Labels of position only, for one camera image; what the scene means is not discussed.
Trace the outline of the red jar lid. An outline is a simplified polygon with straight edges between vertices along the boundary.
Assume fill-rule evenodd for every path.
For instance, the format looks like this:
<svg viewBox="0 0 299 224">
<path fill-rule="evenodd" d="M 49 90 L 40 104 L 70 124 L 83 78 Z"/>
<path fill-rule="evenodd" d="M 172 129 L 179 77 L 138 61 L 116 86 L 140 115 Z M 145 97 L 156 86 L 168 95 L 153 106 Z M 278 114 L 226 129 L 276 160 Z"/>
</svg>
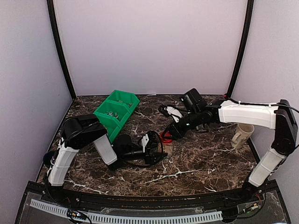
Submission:
<svg viewBox="0 0 299 224">
<path fill-rule="evenodd" d="M 161 132 L 160 138 L 164 144 L 171 144 L 173 142 L 172 136 L 169 132 Z"/>
</svg>

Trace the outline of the clear glass jar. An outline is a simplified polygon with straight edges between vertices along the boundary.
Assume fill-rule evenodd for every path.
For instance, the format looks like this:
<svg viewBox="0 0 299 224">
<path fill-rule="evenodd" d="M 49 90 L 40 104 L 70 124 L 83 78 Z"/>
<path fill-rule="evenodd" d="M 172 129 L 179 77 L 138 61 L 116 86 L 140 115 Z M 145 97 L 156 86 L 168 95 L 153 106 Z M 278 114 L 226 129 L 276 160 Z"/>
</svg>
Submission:
<svg viewBox="0 0 299 224">
<path fill-rule="evenodd" d="M 163 157 L 171 157 L 173 155 L 174 145 L 172 143 L 162 144 L 163 146 Z"/>
</svg>

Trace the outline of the green bin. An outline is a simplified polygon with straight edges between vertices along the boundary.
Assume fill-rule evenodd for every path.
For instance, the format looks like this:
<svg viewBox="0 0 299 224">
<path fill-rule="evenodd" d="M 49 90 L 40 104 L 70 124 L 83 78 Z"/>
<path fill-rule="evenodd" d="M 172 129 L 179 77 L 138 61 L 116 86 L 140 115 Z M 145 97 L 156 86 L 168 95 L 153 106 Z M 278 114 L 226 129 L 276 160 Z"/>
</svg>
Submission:
<svg viewBox="0 0 299 224">
<path fill-rule="evenodd" d="M 116 137 L 121 131 L 121 126 L 116 123 L 101 123 L 107 130 L 107 135 L 111 143 L 114 142 Z"/>
<path fill-rule="evenodd" d="M 122 129 L 129 117 L 131 111 L 124 103 L 119 103 L 112 100 L 105 100 L 95 111 L 94 114 L 104 124 L 105 119 L 111 119 L 117 126 Z"/>
</svg>

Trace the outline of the green bin end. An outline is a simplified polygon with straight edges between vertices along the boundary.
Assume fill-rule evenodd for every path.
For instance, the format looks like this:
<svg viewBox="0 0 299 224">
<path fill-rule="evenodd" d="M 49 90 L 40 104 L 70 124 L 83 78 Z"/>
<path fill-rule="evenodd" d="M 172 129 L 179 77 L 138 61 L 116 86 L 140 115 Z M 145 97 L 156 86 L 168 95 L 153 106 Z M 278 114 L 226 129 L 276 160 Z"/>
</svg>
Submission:
<svg viewBox="0 0 299 224">
<path fill-rule="evenodd" d="M 140 104 L 140 100 L 135 94 L 119 90 L 114 90 L 107 97 L 107 100 L 125 105 L 131 113 L 133 113 L 136 107 Z"/>
</svg>

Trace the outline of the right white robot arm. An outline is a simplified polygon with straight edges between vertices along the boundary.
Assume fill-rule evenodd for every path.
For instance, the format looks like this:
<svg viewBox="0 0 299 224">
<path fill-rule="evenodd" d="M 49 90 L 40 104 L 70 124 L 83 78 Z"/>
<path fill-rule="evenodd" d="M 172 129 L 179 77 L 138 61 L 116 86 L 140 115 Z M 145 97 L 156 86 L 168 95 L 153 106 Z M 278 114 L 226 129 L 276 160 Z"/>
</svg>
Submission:
<svg viewBox="0 0 299 224">
<path fill-rule="evenodd" d="M 256 196 L 256 188 L 275 172 L 282 162 L 298 148 L 298 124 L 287 100 L 278 103 L 245 103 L 241 101 L 213 100 L 207 103 L 201 100 L 186 110 L 173 105 L 160 105 L 158 110 L 166 117 L 172 116 L 165 132 L 171 140 L 179 140 L 191 129 L 210 123 L 243 124 L 253 126 L 253 138 L 265 130 L 273 133 L 273 141 L 266 140 L 264 156 L 248 176 L 246 185 L 239 191 L 238 198 L 249 202 Z"/>
</svg>

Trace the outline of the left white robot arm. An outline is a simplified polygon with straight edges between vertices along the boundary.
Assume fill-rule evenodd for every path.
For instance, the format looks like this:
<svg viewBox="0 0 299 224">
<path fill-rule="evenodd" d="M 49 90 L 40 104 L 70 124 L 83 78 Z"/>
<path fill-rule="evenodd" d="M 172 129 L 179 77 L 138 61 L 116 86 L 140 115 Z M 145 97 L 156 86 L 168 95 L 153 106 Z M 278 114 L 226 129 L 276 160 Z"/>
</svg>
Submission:
<svg viewBox="0 0 299 224">
<path fill-rule="evenodd" d="M 47 152 L 43 162 L 49 169 L 45 183 L 51 187 L 47 195 L 55 203 L 63 203 L 66 193 L 59 187 L 63 186 L 66 174 L 73 159 L 80 149 L 93 144 L 100 158 L 110 170 L 117 170 L 123 165 L 133 166 L 134 160 L 143 160 L 140 168 L 156 165 L 168 154 L 163 142 L 155 131 L 148 131 L 138 143 L 133 143 L 129 135 L 123 134 L 111 142 L 108 130 L 94 114 L 68 118 L 62 125 L 58 148 Z"/>
</svg>

